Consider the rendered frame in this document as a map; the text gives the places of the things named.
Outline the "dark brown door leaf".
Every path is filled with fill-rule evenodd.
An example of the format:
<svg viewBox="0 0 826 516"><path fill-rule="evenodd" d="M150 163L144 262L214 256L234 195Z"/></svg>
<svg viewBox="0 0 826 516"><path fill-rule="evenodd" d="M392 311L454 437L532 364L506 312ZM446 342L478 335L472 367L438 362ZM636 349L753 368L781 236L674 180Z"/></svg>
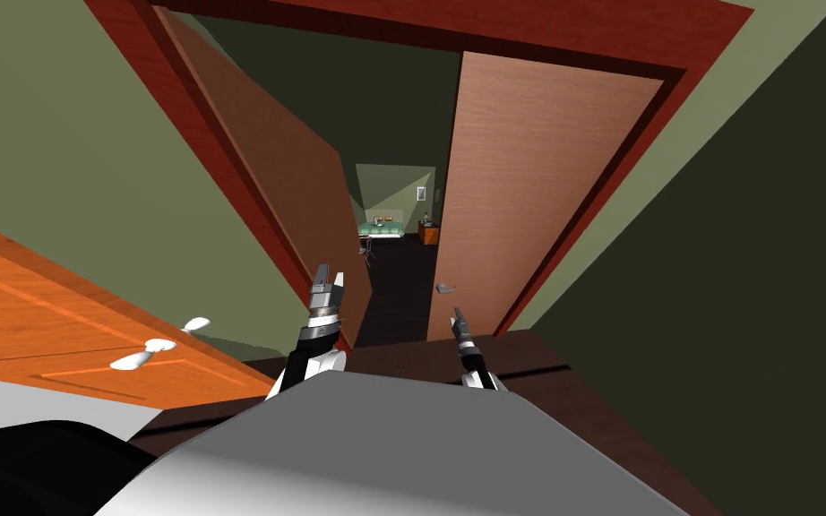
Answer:
<svg viewBox="0 0 826 516"><path fill-rule="evenodd" d="M184 18L166 7L156 13L306 276L322 263L343 273L341 332L352 348L372 289L337 151Z"/></svg>

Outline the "light brown door leaf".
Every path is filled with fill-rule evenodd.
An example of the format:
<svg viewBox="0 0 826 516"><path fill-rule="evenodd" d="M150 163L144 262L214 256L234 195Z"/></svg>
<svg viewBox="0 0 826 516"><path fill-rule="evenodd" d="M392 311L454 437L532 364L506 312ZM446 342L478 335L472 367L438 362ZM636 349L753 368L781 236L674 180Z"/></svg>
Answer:
<svg viewBox="0 0 826 516"><path fill-rule="evenodd" d="M662 82L464 53L427 337L494 332Z"/></svg>

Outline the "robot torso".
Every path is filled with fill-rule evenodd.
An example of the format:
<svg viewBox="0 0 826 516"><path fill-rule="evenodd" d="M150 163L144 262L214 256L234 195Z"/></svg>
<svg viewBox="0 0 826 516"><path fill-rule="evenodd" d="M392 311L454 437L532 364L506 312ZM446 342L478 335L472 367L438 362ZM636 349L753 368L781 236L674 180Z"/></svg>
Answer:
<svg viewBox="0 0 826 516"><path fill-rule="evenodd" d="M519 395L330 371L160 456L96 516L687 516Z"/></svg>

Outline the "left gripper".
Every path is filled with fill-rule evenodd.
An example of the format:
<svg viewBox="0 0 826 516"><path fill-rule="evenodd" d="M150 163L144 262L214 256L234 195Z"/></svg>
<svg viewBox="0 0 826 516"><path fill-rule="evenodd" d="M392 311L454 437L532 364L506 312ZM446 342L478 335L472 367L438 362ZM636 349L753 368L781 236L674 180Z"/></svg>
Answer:
<svg viewBox="0 0 826 516"><path fill-rule="evenodd" d="M330 284L330 266L321 263L316 270L308 305L309 316L331 316L340 310L344 288L344 273L335 275L333 284Z"/></svg>

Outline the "orange door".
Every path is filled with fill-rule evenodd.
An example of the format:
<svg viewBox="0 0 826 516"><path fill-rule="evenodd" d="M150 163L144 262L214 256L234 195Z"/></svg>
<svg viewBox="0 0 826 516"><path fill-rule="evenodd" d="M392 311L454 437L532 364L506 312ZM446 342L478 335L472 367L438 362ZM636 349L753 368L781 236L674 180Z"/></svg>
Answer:
<svg viewBox="0 0 826 516"><path fill-rule="evenodd" d="M109 365L173 340L132 371ZM0 381L153 409L260 397L273 381L0 234Z"/></svg>

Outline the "green bed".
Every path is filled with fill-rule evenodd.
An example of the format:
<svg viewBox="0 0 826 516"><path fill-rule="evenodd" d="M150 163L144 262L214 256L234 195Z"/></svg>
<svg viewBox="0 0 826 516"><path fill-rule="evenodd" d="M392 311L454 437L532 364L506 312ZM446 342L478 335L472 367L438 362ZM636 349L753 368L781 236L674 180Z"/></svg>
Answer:
<svg viewBox="0 0 826 516"><path fill-rule="evenodd" d="M396 209L372 209L366 211L366 220L357 226L361 237L374 240L401 238L406 234L404 211Z"/></svg>

